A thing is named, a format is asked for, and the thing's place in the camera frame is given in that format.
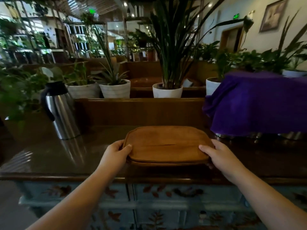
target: doorway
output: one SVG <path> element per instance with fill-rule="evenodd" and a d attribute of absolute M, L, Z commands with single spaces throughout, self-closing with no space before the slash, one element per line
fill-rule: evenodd
<path fill-rule="evenodd" d="M 240 49 L 243 38 L 243 26 L 231 28 L 222 32 L 220 49 L 229 52 L 237 52 Z"/>

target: blue painted cabinet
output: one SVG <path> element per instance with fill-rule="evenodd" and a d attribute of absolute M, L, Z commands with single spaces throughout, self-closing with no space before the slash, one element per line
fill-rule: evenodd
<path fill-rule="evenodd" d="M 17 182 L 20 203 L 38 217 L 80 183 Z M 307 210 L 307 187 L 276 186 Z M 265 230 L 238 188 L 232 185 L 111 184 L 91 216 L 87 230 L 242 229 Z"/>

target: person's left arm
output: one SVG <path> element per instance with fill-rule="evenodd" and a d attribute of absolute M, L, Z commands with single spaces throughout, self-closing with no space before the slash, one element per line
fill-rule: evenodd
<path fill-rule="evenodd" d="M 132 146 L 119 151 L 124 140 L 108 146 L 95 172 L 26 230 L 83 230 L 99 198 L 126 163 Z"/>

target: hand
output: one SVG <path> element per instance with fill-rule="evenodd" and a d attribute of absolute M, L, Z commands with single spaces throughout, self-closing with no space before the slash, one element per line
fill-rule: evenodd
<path fill-rule="evenodd" d="M 241 175 L 245 174 L 248 170 L 239 161 L 239 159 L 233 154 L 233 152 L 223 143 L 212 139 L 216 149 L 206 145 L 200 145 L 199 149 L 207 153 L 215 165 L 228 179 L 228 181 L 236 184 Z"/>
<path fill-rule="evenodd" d="M 118 174 L 125 165 L 126 158 L 132 150 L 132 145 L 129 144 L 119 151 L 119 148 L 123 143 L 124 140 L 119 140 L 107 147 L 97 170 L 100 170 L 101 168 L 107 169 L 107 172 L 110 173 L 112 177 L 115 177 L 115 175 Z"/>

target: person's left hand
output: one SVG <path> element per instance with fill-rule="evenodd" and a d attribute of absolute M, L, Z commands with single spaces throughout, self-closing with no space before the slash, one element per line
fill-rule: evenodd
<path fill-rule="evenodd" d="M 126 158 L 132 150 L 132 145 L 129 144 L 119 151 L 119 148 L 124 143 L 124 140 L 119 140 L 110 144 L 105 150 L 97 170 L 102 168 L 107 169 L 111 176 L 115 175 L 123 168 L 126 163 Z"/>

